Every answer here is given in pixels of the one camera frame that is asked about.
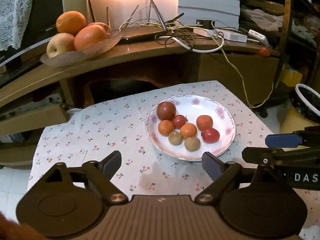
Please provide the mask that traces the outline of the brown kiwi fruit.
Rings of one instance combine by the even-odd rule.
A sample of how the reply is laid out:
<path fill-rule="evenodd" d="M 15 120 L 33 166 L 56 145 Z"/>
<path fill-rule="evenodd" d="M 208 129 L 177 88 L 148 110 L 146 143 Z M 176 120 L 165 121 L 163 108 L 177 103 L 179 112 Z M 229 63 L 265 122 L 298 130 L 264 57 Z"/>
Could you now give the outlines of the brown kiwi fruit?
<path fill-rule="evenodd" d="M 172 131 L 168 135 L 168 140 L 172 145 L 180 145 L 182 143 L 182 136 L 180 132 Z"/>
<path fill-rule="evenodd" d="M 201 147 L 201 142 L 197 137 L 188 137 L 184 141 L 184 146 L 186 150 L 194 152 Z"/>

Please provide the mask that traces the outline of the white round bucket rim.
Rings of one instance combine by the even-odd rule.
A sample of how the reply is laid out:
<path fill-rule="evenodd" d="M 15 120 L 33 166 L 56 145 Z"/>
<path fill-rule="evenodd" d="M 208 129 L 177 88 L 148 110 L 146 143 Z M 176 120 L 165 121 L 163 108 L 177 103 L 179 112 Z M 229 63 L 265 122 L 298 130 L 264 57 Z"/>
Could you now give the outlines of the white round bucket rim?
<path fill-rule="evenodd" d="M 302 83 L 296 84 L 295 91 L 298 96 L 298 102 L 302 103 L 302 109 L 308 114 L 319 116 L 319 93 Z"/>

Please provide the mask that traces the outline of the red tomato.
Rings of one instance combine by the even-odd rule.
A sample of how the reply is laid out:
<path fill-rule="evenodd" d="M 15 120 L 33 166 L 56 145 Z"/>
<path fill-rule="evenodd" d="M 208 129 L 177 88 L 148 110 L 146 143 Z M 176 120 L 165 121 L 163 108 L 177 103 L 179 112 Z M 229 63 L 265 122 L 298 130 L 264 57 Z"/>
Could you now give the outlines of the red tomato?
<path fill-rule="evenodd" d="M 187 122 L 183 115 L 176 115 L 171 121 L 176 129 L 180 129 Z"/>
<path fill-rule="evenodd" d="M 206 143 L 216 143 L 220 139 L 220 133 L 214 128 L 207 128 L 201 132 L 202 139 Z"/>

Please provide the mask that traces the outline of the curved wooden desk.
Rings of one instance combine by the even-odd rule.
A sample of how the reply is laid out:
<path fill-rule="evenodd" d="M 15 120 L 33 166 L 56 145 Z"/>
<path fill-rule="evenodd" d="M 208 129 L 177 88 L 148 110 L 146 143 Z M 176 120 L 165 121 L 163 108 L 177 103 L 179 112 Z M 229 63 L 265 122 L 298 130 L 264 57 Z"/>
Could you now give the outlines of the curved wooden desk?
<path fill-rule="evenodd" d="M 84 98 L 81 87 L 71 82 L 79 76 L 90 80 L 132 79 L 158 88 L 199 81 L 222 80 L 239 90 L 250 103 L 263 101 L 274 84 L 280 54 L 258 55 L 261 45 L 228 42 L 211 54 L 184 52 L 176 44 L 167 47 L 155 42 L 118 44 L 89 60 L 64 67 L 42 64 L 1 88 L 1 109 L 25 103 L 30 94 L 42 87 L 59 83 L 66 104 L 79 107 Z"/>

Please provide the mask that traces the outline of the dark red plum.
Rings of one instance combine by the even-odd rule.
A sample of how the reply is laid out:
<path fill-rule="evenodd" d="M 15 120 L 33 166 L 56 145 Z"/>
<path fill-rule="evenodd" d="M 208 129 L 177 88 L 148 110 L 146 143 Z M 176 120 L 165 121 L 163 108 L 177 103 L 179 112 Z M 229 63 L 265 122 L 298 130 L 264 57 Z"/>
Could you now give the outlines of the dark red plum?
<path fill-rule="evenodd" d="M 160 120 L 172 120 L 176 115 L 176 107 L 171 102 L 161 102 L 157 107 L 157 116 Z"/>

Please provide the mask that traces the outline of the white floral ceramic plate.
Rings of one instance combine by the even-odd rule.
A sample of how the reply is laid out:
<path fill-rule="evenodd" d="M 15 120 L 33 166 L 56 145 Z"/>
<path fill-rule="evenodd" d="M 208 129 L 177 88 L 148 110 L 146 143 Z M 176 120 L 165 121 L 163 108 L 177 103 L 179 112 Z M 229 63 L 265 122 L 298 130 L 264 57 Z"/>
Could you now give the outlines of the white floral ceramic plate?
<path fill-rule="evenodd" d="M 161 152 L 199 161 L 204 152 L 220 156 L 231 146 L 236 125 L 220 103 L 194 94 L 162 100 L 146 116 L 146 134 Z"/>

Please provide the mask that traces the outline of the large orange top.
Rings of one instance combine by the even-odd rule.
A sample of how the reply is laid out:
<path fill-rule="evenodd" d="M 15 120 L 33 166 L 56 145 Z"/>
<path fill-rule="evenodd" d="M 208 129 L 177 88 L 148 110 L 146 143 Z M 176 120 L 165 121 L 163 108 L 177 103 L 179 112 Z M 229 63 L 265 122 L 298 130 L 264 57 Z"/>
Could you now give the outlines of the large orange top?
<path fill-rule="evenodd" d="M 56 20 L 56 28 L 60 33 L 76 35 L 87 25 L 85 16 L 78 11 L 67 11 Z"/>

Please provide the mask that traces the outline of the red apple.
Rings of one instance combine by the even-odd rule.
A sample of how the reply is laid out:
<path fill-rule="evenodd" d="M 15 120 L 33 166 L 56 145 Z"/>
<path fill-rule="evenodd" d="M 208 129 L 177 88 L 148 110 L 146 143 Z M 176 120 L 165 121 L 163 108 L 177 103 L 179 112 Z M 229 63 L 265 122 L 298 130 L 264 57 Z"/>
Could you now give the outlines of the red apple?
<path fill-rule="evenodd" d="M 107 38 L 111 38 L 112 29 L 111 29 L 110 26 L 107 25 L 106 23 L 103 23 L 103 22 L 92 22 L 92 23 L 88 24 L 88 26 L 90 26 L 90 25 L 99 25 L 99 26 L 103 27 L 104 30 L 105 30 L 106 33 L 107 33 Z"/>

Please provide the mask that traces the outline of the yellow apple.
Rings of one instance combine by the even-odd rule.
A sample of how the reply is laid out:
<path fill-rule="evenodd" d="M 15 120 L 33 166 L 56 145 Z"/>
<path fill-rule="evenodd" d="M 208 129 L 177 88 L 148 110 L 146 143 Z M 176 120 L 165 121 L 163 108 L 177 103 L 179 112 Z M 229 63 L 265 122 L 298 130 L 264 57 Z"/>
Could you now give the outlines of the yellow apple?
<path fill-rule="evenodd" d="M 68 51 L 75 51 L 74 47 L 75 37 L 69 33 L 58 33 L 49 41 L 46 53 L 52 59 L 57 55 L 63 54 Z"/>

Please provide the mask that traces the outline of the white remote control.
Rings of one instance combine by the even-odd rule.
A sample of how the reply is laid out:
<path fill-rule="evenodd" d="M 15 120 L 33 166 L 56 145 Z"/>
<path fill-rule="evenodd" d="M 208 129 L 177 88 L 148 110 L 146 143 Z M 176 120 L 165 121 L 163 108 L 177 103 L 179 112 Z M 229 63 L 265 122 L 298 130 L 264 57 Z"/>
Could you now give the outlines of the white remote control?
<path fill-rule="evenodd" d="M 269 46 L 269 42 L 267 40 L 267 37 L 257 31 L 254 31 L 252 29 L 249 29 L 248 31 L 248 35 L 256 40 L 258 40 L 261 44 L 263 44 L 264 46 Z"/>

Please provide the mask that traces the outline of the cherry print white tablecloth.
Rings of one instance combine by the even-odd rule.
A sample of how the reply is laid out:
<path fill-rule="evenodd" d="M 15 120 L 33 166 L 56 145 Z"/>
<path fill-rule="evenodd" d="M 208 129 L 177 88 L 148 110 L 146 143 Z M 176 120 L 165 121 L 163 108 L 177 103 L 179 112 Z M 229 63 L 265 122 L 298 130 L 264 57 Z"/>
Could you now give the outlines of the cherry print white tablecloth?
<path fill-rule="evenodd" d="M 208 114 L 221 139 L 202 144 L 196 152 L 168 146 L 157 131 L 155 109 L 169 100 L 189 121 Z M 115 150 L 122 163 L 112 184 L 129 197 L 82 239 L 244 239 L 224 224 L 212 207 L 193 203 L 211 183 L 200 163 L 203 152 L 223 161 L 242 163 L 246 146 L 263 147 L 271 131 L 232 92 L 217 81 L 176 85 L 114 99 L 73 111 L 65 124 L 44 129 L 33 158 L 29 187 L 58 162 L 79 167 L 100 161 Z"/>

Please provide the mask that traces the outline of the white lace curtain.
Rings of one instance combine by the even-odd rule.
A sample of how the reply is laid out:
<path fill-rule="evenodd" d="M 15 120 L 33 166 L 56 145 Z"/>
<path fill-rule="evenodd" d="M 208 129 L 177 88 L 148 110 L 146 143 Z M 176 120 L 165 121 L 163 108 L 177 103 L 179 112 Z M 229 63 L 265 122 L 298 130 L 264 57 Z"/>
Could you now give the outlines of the white lace curtain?
<path fill-rule="evenodd" d="M 1 50 L 21 46 L 33 0 L 1 0 Z"/>

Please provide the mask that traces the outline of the black power adapter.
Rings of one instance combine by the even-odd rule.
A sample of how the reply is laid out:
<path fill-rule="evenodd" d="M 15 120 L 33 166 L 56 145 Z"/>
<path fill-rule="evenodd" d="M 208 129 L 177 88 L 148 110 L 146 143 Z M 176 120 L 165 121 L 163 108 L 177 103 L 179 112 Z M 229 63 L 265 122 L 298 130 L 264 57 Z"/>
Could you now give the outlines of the black power adapter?
<path fill-rule="evenodd" d="M 208 29 L 208 30 L 213 30 L 215 28 L 215 21 L 213 20 L 196 20 L 196 26 L 203 28 L 203 29 Z"/>

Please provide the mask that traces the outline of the large orange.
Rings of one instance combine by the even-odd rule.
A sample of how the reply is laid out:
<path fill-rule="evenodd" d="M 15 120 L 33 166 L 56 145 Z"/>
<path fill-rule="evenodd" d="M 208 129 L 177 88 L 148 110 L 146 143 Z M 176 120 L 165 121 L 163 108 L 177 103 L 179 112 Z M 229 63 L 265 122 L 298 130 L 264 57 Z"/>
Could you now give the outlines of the large orange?
<path fill-rule="evenodd" d="M 105 29 L 97 24 L 89 25 L 80 30 L 74 39 L 76 50 L 89 48 L 108 38 Z"/>
<path fill-rule="evenodd" d="M 56 28 L 60 33 L 76 35 L 87 25 L 85 16 L 78 11 L 67 11 L 56 20 Z"/>

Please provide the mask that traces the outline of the small red object on desk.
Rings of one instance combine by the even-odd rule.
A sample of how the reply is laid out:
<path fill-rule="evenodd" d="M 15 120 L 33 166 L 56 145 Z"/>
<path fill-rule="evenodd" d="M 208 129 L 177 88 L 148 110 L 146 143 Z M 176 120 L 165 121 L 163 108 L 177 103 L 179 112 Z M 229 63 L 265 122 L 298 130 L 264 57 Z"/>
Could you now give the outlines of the small red object on desk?
<path fill-rule="evenodd" d="M 271 53 L 270 53 L 270 50 L 268 48 L 263 47 L 263 48 L 261 48 L 259 50 L 258 55 L 262 56 L 262 57 L 269 57 L 271 55 Z"/>

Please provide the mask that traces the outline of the white power strip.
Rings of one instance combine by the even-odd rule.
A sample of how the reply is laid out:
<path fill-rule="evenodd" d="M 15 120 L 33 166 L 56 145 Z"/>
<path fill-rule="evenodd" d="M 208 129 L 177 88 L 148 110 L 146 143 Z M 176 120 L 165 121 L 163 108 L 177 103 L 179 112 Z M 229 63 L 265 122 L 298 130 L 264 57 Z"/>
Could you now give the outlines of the white power strip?
<path fill-rule="evenodd" d="M 234 41 L 234 42 L 247 42 L 247 36 L 236 33 L 234 31 L 225 30 L 225 29 L 193 29 L 193 32 L 197 35 L 211 38 L 211 37 L 223 37 L 227 41 Z"/>

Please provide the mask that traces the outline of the black wifi router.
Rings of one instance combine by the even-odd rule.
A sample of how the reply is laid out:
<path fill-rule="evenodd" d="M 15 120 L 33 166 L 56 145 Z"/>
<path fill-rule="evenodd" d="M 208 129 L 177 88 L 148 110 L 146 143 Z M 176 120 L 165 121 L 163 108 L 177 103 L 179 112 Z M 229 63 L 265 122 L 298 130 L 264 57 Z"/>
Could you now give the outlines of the black wifi router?
<path fill-rule="evenodd" d="M 122 37 L 119 41 L 120 44 L 154 40 L 156 37 L 166 34 L 169 31 L 169 28 L 173 27 L 175 23 L 184 15 L 184 13 L 181 13 L 175 18 L 165 22 L 154 0 L 149 0 L 148 9 L 149 14 L 147 17 L 147 22 L 139 23 L 139 20 L 131 22 L 133 15 L 138 11 L 138 6 L 136 6 L 136 9 L 133 11 L 130 18 L 119 27 L 119 31 L 122 33 Z M 150 22 L 152 9 L 155 11 L 156 16 L 158 17 L 158 21 L 156 22 Z"/>

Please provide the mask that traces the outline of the glass fruit dish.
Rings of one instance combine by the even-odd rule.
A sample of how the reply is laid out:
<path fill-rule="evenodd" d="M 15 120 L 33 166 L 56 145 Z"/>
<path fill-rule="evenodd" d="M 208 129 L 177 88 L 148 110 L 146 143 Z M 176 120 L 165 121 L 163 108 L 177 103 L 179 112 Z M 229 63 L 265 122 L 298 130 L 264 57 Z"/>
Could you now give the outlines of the glass fruit dish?
<path fill-rule="evenodd" d="M 111 38 L 101 41 L 89 48 L 65 52 L 53 57 L 52 59 L 50 59 L 47 54 L 43 54 L 40 58 L 40 61 L 52 67 L 69 66 L 71 64 L 85 61 L 107 52 L 120 41 L 122 36 L 123 33 L 121 31 L 113 31 L 111 33 Z"/>

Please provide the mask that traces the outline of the large orange front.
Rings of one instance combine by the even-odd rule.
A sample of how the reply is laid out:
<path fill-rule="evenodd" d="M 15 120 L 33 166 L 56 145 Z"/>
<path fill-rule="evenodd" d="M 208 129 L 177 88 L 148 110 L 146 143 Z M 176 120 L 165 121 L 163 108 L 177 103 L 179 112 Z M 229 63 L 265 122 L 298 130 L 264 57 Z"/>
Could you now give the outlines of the large orange front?
<path fill-rule="evenodd" d="M 89 25 L 80 30 L 74 39 L 76 50 L 89 48 L 108 38 L 105 29 L 97 24 Z"/>

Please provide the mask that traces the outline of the small orange tangerine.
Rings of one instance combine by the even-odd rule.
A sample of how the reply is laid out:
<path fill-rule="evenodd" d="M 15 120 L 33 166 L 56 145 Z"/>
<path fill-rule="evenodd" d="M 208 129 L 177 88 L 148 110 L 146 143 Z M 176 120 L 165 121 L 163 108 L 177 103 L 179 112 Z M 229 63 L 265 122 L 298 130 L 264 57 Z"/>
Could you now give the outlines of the small orange tangerine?
<path fill-rule="evenodd" d="M 174 124 L 170 120 L 162 120 L 158 124 L 158 131 L 161 135 L 167 137 L 174 130 Z"/>
<path fill-rule="evenodd" d="M 196 126 L 202 132 L 205 129 L 213 127 L 212 117 L 209 115 L 201 115 L 196 119 Z"/>
<path fill-rule="evenodd" d="M 180 128 L 180 133 L 183 140 L 188 137 L 195 137 L 197 135 L 197 127 L 194 124 L 186 123 Z"/>

